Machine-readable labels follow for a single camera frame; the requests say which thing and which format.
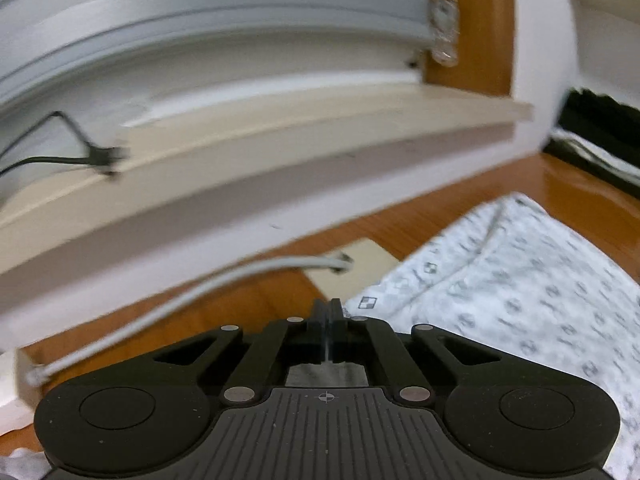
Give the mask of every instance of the metal pin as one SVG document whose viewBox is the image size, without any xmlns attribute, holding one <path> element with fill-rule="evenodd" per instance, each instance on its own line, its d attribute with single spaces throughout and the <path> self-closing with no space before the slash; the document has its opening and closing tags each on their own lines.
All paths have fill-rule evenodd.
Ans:
<svg viewBox="0 0 640 480">
<path fill-rule="evenodd" d="M 225 390 L 225 399 L 229 402 L 248 402 L 255 397 L 255 392 L 246 386 L 233 386 Z"/>
<path fill-rule="evenodd" d="M 431 393 L 421 386 L 407 386 L 400 390 L 400 397 L 409 402 L 424 402 L 431 397 Z"/>
</svg>

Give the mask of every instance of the cable connector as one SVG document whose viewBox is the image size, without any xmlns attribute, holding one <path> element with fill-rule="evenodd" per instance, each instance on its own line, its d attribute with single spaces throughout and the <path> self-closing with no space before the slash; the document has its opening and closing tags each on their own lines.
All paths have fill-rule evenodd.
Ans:
<svg viewBox="0 0 640 480">
<path fill-rule="evenodd" d="M 24 380 L 32 388 L 39 388 L 47 384 L 51 377 L 47 374 L 46 365 L 32 364 L 30 370 L 24 375 Z"/>
<path fill-rule="evenodd" d="M 113 148 L 102 148 L 94 144 L 88 145 L 86 163 L 104 175 L 113 176 L 116 174 L 114 166 L 117 162 L 129 156 L 128 150 L 115 146 Z"/>
</svg>

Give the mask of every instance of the white fabric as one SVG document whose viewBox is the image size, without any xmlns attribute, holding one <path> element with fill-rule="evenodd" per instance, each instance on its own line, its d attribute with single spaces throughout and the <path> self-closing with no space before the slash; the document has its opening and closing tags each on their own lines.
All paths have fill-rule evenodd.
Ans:
<svg viewBox="0 0 640 480">
<path fill-rule="evenodd" d="M 640 287 L 521 194 L 482 204 L 344 305 L 396 332 L 429 323 L 585 378 L 614 400 L 606 464 L 640 478 Z"/>
<path fill-rule="evenodd" d="M 551 131 L 551 137 L 555 140 L 563 140 L 582 158 L 605 168 L 627 182 L 640 186 L 640 168 L 636 168 L 633 164 L 611 155 L 600 146 L 562 128 L 554 128 Z"/>
<path fill-rule="evenodd" d="M 51 470 L 44 453 L 19 447 L 9 456 L 0 456 L 0 480 L 40 480 Z"/>
</svg>

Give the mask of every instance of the black cable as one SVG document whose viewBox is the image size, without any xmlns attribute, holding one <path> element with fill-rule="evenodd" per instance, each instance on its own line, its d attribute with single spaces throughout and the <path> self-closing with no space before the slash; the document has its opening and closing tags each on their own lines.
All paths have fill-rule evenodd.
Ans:
<svg viewBox="0 0 640 480">
<path fill-rule="evenodd" d="M 9 145 L 4 150 L 2 150 L 2 153 L 0 153 L 0 160 L 4 156 L 6 156 L 6 154 L 10 152 L 15 146 L 20 144 L 20 142 L 29 137 L 33 132 L 36 132 L 38 129 L 43 127 L 44 124 L 47 123 L 47 121 L 50 121 L 53 118 L 61 119 L 66 124 L 66 126 L 74 133 L 78 140 L 85 145 L 87 149 L 86 156 L 30 156 L 28 158 L 24 158 L 23 160 L 19 160 L 18 162 L 15 162 L 10 166 L 7 166 L 3 170 L 0 170 L 0 176 L 3 176 L 12 170 L 20 168 L 21 166 L 25 166 L 27 164 L 77 164 L 91 166 L 92 168 L 100 171 L 102 174 L 106 174 L 109 176 L 115 174 L 113 166 L 117 161 L 125 158 L 123 150 L 121 148 L 102 148 L 92 143 L 91 140 L 89 140 L 89 138 L 84 134 L 80 126 L 71 117 L 59 110 L 43 117 L 33 126 L 21 133 L 16 139 L 12 140 L 12 142 L 9 143 Z"/>
</svg>

